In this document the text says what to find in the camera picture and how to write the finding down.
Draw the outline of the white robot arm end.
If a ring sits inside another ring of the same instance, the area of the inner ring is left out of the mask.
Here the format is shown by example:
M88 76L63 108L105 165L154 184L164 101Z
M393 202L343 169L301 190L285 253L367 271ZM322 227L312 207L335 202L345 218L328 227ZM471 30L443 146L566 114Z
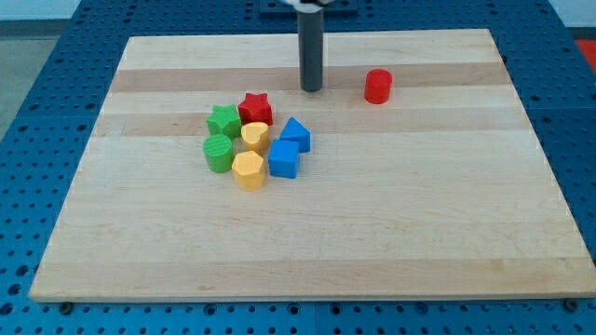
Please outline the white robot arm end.
M312 14L321 11L334 0L280 0L280 2L292 7L297 12Z

